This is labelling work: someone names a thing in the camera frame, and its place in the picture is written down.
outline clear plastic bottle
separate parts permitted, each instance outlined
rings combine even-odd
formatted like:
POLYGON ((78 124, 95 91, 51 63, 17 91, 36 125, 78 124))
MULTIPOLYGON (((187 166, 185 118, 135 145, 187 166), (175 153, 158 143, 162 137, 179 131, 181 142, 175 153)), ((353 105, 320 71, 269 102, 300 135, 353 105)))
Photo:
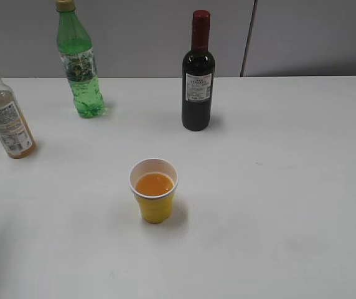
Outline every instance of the clear plastic bottle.
POLYGON ((0 78, 0 141, 11 158, 23 158, 35 150, 35 141, 12 89, 0 78))

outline orange juice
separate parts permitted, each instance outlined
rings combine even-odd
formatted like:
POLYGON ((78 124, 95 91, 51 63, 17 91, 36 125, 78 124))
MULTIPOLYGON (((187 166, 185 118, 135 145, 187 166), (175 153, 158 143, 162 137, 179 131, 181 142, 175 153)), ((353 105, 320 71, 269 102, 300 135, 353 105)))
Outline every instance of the orange juice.
POLYGON ((147 196, 159 196, 174 187, 171 179, 162 173, 147 173, 135 185, 137 192, 147 196))

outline yellow cup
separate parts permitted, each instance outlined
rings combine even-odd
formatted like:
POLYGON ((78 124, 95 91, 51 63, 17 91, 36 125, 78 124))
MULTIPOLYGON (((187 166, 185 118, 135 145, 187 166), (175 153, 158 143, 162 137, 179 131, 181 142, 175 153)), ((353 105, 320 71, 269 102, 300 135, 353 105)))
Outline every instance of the yellow cup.
POLYGON ((129 174, 129 186, 138 201, 142 218, 153 224, 162 223, 172 213, 172 202, 178 185, 178 174, 171 163, 163 159, 146 159, 139 162, 129 174), (162 173, 168 176, 173 187, 165 194, 147 196, 135 190, 139 179, 148 173, 162 173))

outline white label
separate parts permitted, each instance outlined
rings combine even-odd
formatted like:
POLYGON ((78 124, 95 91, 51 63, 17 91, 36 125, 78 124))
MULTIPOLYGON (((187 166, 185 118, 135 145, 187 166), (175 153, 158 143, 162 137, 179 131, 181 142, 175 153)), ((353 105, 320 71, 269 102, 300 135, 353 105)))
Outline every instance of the white label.
POLYGON ((93 49, 78 54, 60 53, 66 77, 70 81, 82 82, 96 76, 95 56, 93 49))
POLYGON ((212 74, 193 76, 186 74, 186 100, 201 102, 210 98, 212 74))
POLYGON ((21 154, 33 144, 14 102, 0 108, 0 140, 12 155, 21 154))

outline red bottle cap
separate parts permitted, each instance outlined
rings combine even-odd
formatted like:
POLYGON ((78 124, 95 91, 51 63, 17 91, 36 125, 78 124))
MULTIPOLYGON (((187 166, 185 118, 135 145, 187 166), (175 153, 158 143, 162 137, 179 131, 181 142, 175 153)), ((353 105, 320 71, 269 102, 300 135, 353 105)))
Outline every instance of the red bottle cap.
POLYGON ((208 34, 210 32, 210 13, 195 11, 192 21, 192 50, 208 49, 208 34))

